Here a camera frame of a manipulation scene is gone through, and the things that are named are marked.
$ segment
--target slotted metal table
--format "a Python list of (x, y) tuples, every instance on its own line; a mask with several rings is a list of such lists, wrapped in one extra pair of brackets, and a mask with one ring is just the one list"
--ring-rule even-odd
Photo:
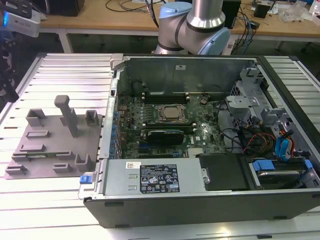
[[(5, 180), (5, 168), (28, 124), (25, 117), (29, 109), (42, 108), (46, 115), (60, 115), (54, 99), (64, 94), (69, 95), (69, 106), (77, 114), (96, 110), (105, 115), (111, 82), (110, 57), (111, 54), (37, 57), (17, 88), (20, 99), (8, 103), (0, 113), (0, 239), (231, 240), (258, 239), (260, 235), (282, 240), (319, 239), (320, 207), (290, 220), (104, 229), (78, 199), (79, 177)], [(316, 79), (289, 57), (266, 58), (320, 129), (320, 88)], [(271, 96), (281, 106), (281, 99), (270, 87)]]

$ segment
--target power connector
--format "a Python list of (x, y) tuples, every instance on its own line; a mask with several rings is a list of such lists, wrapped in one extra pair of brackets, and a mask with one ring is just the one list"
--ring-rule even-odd
[(256, 22), (256, 21), (250, 21), (249, 24), (250, 24), (250, 27), (251, 27), (252, 29), (258, 29), (259, 26), (260, 26), (260, 23), (258, 23), (258, 22)]

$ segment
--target gray plastic base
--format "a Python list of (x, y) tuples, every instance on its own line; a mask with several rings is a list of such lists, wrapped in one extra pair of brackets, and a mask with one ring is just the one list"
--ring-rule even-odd
[(30, 110), (27, 120), (31, 116), (36, 123), (26, 127), (5, 179), (78, 177), (94, 171), (103, 116), (96, 111), (75, 116), (78, 131), (73, 137), (62, 116), (41, 112)]

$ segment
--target printed label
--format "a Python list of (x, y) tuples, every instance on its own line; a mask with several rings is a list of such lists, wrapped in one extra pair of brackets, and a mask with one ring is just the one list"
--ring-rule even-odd
[(125, 163), (126, 169), (139, 169), (141, 165), (140, 161), (127, 161)]
[(180, 192), (177, 165), (141, 165), (140, 192), (143, 194)]

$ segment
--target gray peg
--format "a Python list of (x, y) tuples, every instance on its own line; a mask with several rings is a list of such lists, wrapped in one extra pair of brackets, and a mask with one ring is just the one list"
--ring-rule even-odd
[(73, 114), (69, 107), (70, 98), (68, 95), (58, 95), (55, 97), (54, 105), (60, 108), (64, 121), (68, 126), (72, 137), (78, 136), (77, 115)]

